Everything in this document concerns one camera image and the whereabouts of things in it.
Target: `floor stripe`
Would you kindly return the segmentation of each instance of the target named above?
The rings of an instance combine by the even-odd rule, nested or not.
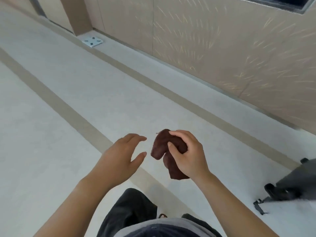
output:
[[[33,74],[0,48],[0,61],[16,74],[29,88],[31,88],[43,101],[65,119],[77,132],[80,133],[100,153],[106,151],[113,143],[73,108],[65,103],[53,91],[45,86]],[[158,182],[143,168],[130,178],[130,181],[139,187],[143,193],[157,206],[163,208],[164,213],[170,217],[179,217],[189,213],[199,219],[187,205],[179,200],[171,191]]]
[[[274,148],[270,147],[269,145],[263,143],[262,141],[256,139],[255,137],[249,135],[248,133],[240,130],[239,128],[233,126],[232,124],[224,121],[223,119],[217,117],[216,115],[208,112],[207,110],[199,107],[198,105],[190,102],[189,100],[183,98],[182,96],[174,93],[173,91],[169,90],[168,88],[154,82],[153,80],[149,79],[148,77],[140,74],[139,72],[133,70],[132,68],[120,63],[119,61],[113,59],[112,57],[104,54],[97,49],[93,49],[88,47],[87,45],[83,44],[79,39],[77,39],[72,34],[65,32],[60,27],[53,25],[46,19],[42,19],[36,16],[33,16],[26,12],[25,10],[18,8],[19,11],[23,12],[27,16],[31,17],[35,21],[39,22],[40,24],[46,26],[47,28],[51,29],[55,33],[63,36],[67,40],[71,41],[75,45],[85,49],[89,53],[95,55],[96,57],[100,58],[101,60],[109,63],[113,67],[119,69],[120,71],[124,72],[125,74],[131,76],[132,78],[136,79],[137,81],[143,83],[144,85],[150,87],[154,91],[162,94],[163,96],[169,98],[170,100],[174,101],[175,103],[179,104],[180,106],[184,107],[188,111],[196,114],[197,116],[203,118],[210,124],[218,127],[222,131],[225,131],[229,135],[233,136],[234,138],[238,139],[242,143],[246,144],[247,146],[253,148],[254,150],[258,151],[259,153],[265,155],[269,159],[281,164],[282,166],[293,170],[298,167],[300,164],[292,159],[290,159],[287,155],[281,153],[280,151],[275,150]]]

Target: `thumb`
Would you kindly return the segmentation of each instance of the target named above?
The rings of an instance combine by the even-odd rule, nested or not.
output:
[[[147,152],[142,152],[131,162],[130,169],[131,169],[132,174],[134,174],[137,171],[137,169],[140,167],[146,155],[147,155]]]
[[[168,142],[168,148],[169,148],[169,151],[172,154],[174,160],[178,164],[181,160],[182,154],[178,151],[178,149],[171,142]]]

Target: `dark gray pants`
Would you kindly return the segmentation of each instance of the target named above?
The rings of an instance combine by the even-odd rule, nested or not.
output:
[[[156,219],[157,206],[155,206],[142,192],[129,188],[117,200],[106,215],[97,237],[113,237],[119,230],[147,220]],[[184,214],[182,218],[191,220],[208,229],[216,237],[221,235],[206,222],[196,219],[192,215]]]

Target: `dark brown plush toy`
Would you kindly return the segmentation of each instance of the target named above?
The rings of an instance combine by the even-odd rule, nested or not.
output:
[[[163,163],[169,170],[171,179],[189,179],[189,177],[179,170],[176,161],[169,151],[168,142],[173,143],[181,154],[187,152],[188,146],[180,137],[170,135],[169,131],[168,129],[164,129],[158,133],[151,150],[151,156],[155,159],[163,157]]]

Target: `finger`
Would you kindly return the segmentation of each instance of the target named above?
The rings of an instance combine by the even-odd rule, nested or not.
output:
[[[147,140],[146,137],[142,135],[136,135],[128,142],[128,145],[134,150],[141,141],[145,140]]]
[[[137,134],[129,133],[129,134],[125,135],[123,138],[119,139],[118,141],[120,141],[120,142],[129,142],[136,135]]]
[[[178,149],[171,142],[168,142],[168,148],[174,160],[178,164],[181,161],[181,158],[183,158],[183,155],[178,151]]]
[[[137,171],[137,169],[140,167],[140,165],[144,161],[146,155],[147,155],[147,152],[142,152],[131,162],[131,165],[130,165],[131,175],[133,175]]]
[[[185,134],[187,134],[192,140],[194,140],[194,141],[197,141],[198,142],[198,140],[196,139],[196,137],[190,132],[190,131],[185,131],[185,130],[176,130],[176,131],[179,131],[179,132],[182,132],[182,133],[185,133]]]
[[[170,135],[175,135],[175,136],[180,137],[186,143],[186,145],[188,146],[188,149],[193,147],[194,141],[186,133],[183,133],[180,131],[169,131],[169,133]]]

